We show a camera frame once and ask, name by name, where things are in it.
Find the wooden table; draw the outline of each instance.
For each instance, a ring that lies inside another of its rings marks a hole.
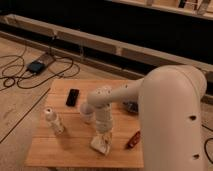
[[[127,80],[54,80],[46,100],[46,107],[55,110],[66,127],[60,136],[54,135],[44,119],[41,119],[26,159],[27,166],[79,167],[79,168],[143,168],[141,144],[126,150],[127,141],[139,130],[138,116],[123,109],[122,104],[112,104],[114,118],[112,148],[104,156],[90,148],[95,135],[94,125],[82,121],[79,105],[85,101],[89,91],[103,85],[118,87]],[[71,88],[79,89],[76,107],[65,105]]]

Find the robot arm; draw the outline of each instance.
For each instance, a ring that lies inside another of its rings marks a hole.
[[[204,171],[200,99],[206,86],[192,66],[164,66],[120,88],[93,91],[87,100],[102,135],[112,129],[111,102],[138,101],[146,171]]]

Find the gray floor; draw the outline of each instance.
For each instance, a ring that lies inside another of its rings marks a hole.
[[[23,45],[0,38],[0,56],[9,54],[21,54]],[[24,58],[26,63],[36,59],[42,52],[33,48],[28,48]],[[11,59],[0,59],[0,66]],[[77,79],[124,79],[104,71],[100,71],[82,64],[81,72],[75,76]],[[54,70],[61,68],[59,64],[52,66]],[[27,85],[36,84],[37,82],[48,77],[50,73],[44,72],[38,80],[27,81]],[[23,114],[32,106],[45,90],[50,86],[52,80],[34,90],[20,90],[17,87],[10,88],[6,91],[0,92],[0,138],[4,137],[8,131],[17,123]],[[30,168],[24,166],[24,161],[27,156],[27,151],[30,147],[33,132],[39,120],[39,115],[43,109],[45,99],[43,99],[36,108],[31,111],[22,122],[13,130],[13,132],[0,144],[0,170],[1,171],[47,171],[47,168]],[[213,106],[202,104],[202,119],[203,123],[213,127]],[[204,130],[205,139],[213,137],[213,134]],[[210,153],[213,154],[213,143],[209,144]],[[213,170],[213,166],[206,160],[208,171]],[[58,170],[107,170],[107,169],[71,169],[58,168]]]

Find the black cable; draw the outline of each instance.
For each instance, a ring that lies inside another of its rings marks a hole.
[[[51,74],[56,75],[56,76],[60,76],[60,78],[71,78],[71,77],[77,75],[77,74],[80,72],[80,67],[79,67],[77,64],[74,64],[74,61],[73,61],[72,58],[69,58],[69,57],[55,57],[55,60],[56,60],[56,62],[58,62],[58,63],[70,64],[70,62],[61,61],[61,59],[68,59],[68,60],[71,60],[72,66],[76,66],[76,68],[77,68],[76,74],[64,76],[64,73],[66,72],[66,71],[65,71],[65,72],[63,72],[63,75],[59,75],[58,73],[54,72],[51,68],[48,68],[48,71],[49,71]]]
[[[74,64],[74,62],[73,62],[72,59],[70,59],[70,60],[71,60],[72,62],[70,63],[70,66],[69,66],[68,68],[66,68],[66,69],[64,69],[64,70],[62,70],[62,71],[60,71],[60,72],[58,72],[58,73],[54,73],[54,75],[52,75],[51,77],[49,77],[49,78],[43,80],[43,81],[40,82],[39,84],[36,84],[36,85],[33,85],[33,86],[29,86],[29,87],[25,87],[25,86],[20,85],[20,83],[21,83],[23,80],[25,80],[25,78],[23,77],[24,74],[26,73],[26,71],[25,71],[25,72],[20,76],[20,78],[18,78],[18,81],[17,81],[17,83],[16,83],[16,84],[17,84],[17,87],[19,87],[20,89],[33,89],[33,88],[36,88],[36,87],[38,87],[38,86],[40,86],[40,85],[46,83],[48,80],[50,80],[50,79],[52,79],[52,78],[54,78],[54,77],[56,77],[56,76],[59,76],[59,77],[62,77],[62,78],[63,78],[63,76],[61,76],[60,74],[66,72],[66,71],[68,71],[68,70],[70,70],[70,69],[73,67],[73,65],[77,66],[77,72],[74,73],[74,74],[72,74],[72,75],[70,75],[69,77],[74,77],[75,75],[77,75],[77,74],[80,72],[80,67],[79,67],[78,65]]]
[[[203,128],[206,128],[207,130],[209,130],[209,131],[211,131],[211,132],[213,132],[213,129],[207,127],[206,125],[203,125],[203,124],[202,124],[202,127],[203,127]]]
[[[206,154],[206,156],[207,156],[209,162],[210,162],[211,164],[213,164],[213,159],[211,159],[211,157],[210,157],[210,155],[209,155],[209,153],[208,153],[208,150],[207,150],[207,146],[208,146],[208,143],[209,143],[210,141],[213,141],[213,138],[209,138],[209,139],[207,139],[207,140],[205,141],[205,143],[204,143],[204,152],[205,152],[205,154]]]
[[[0,144],[11,134],[11,132],[19,125],[19,123],[37,106],[37,104],[46,96],[50,89],[44,92],[44,94],[33,104],[33,106],[23,115],[23,117],[13,126],[13,128],[0,140]]]

